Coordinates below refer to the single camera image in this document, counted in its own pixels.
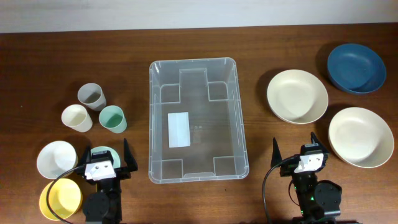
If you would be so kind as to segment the yellow small bowl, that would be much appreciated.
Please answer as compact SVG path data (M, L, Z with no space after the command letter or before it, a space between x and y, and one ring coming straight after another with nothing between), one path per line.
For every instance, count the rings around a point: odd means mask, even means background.
M50 182L42 191L39 198L39 207L42 215L49 220L58 221L47 206L46 196ZM49 204L52 210L66 220L78 211L83 201L82 192L76 182L62 178L55 183L49 195Z

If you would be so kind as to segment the dark blue large bowl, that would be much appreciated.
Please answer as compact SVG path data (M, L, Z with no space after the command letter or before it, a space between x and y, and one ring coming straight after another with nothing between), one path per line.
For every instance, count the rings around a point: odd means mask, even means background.
M328 78L341 91L365 95L380 89L386 81L386 66L380 56L361 44L342 44L327 60Z

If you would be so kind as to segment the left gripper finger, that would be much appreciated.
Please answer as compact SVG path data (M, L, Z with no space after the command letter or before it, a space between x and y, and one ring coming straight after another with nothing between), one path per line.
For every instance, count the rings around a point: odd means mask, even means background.
M80 158L76 169L82 170L85 169L86 165L91 162L91 147L87 147L83 152L82 157Z
M129 148L129 144L126 138L124 138L124 161L127 165L127 168L130 172L134 172L138 170L137 162L134 156L131 153Z

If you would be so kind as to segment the clear plastic storage bin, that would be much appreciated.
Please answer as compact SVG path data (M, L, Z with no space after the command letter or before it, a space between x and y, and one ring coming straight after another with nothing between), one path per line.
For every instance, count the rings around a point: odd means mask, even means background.
M149 178L155 184L243 179L248 152L236 62L158 60L149 67ZM188 147L169 147L168 114L188 112Z

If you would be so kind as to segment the mint green plastic cup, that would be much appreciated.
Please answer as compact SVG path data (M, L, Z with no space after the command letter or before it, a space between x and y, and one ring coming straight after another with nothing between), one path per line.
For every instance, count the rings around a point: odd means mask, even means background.
M126 130L127 121L123 110L116 106L106 106L99 114L100 124L109 131L119 134Z

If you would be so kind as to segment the cream plastic cup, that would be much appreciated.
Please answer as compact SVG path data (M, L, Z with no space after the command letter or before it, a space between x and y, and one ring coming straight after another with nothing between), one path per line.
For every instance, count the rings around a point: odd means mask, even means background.
M86 108L82 105L70 105L62 112L62 123L75 131L85 133L92 128L93 122Z

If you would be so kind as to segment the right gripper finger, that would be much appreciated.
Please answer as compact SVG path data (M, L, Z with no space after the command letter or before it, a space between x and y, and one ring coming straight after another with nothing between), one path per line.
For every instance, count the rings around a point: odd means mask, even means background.
M271 168L282 162L282 156L276 138L272 140Z
M321 143L321 141L317 138L314 132L310 133L311 135L311 141L313 144L317 144L317 146L320 148L322 153L324 154L329 154L329 150Z

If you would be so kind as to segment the mint green small bowl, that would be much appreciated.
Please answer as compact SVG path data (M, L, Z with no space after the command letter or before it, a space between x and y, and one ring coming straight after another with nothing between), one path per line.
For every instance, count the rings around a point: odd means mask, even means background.
M102 152L105 153L106 151L109 151L113 157L113 168L114 169L120 168L121 160L120 160L119 154L111 147L108 147L108 146L94 147L91 150L91 155L93 156L93 155L101 154Z

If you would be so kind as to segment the grey plastic cup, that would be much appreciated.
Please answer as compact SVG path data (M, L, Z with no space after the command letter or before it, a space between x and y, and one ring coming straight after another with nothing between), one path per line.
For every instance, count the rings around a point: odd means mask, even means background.
M96 83L83 85L77 94L78 100L94 111L101 111L106 107L106 98L102 88Z

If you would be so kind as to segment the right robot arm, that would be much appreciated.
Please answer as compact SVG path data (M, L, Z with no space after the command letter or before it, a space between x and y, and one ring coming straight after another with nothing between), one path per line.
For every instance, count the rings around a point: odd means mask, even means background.
M317 172L325 166L329 151L315 133L310 133L310 144L304 144L300 153L283 159L273 139L270 171L280 169L280 176L291 177L289 185L295 187L301 217L294 217L292 223L335 223L341 215L342 188L330 180L318 180Z

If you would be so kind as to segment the cream large bowl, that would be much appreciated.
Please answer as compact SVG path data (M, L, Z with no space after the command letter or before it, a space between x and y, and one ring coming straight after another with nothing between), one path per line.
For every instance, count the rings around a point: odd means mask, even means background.
M360 107L345 108L330 121L328 140L346 163L372 169L385 164L394 152L394 136L376 113Z
M304 70L285 70L272 78L267 87L271 111L292 124L309 124L320 119L328 108L324 84Z

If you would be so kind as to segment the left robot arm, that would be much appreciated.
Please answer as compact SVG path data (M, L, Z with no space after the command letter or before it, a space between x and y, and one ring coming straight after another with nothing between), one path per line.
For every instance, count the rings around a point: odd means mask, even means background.
M111 151L92 152L90 147L85 149L76 173L89 184L96 186L96 192L90 194L83 203L86 223L121 222L121 181L130 179L131 172L138 170L126 139L124 161L124 167L115 167Z

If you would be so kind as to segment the white small bowl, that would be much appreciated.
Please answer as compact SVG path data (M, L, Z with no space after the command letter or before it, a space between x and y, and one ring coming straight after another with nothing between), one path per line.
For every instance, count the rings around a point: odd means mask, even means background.
M37 170L47 179L56 179L76 167L78 156L75 148L66 141L54 141L42 148L37 157Z

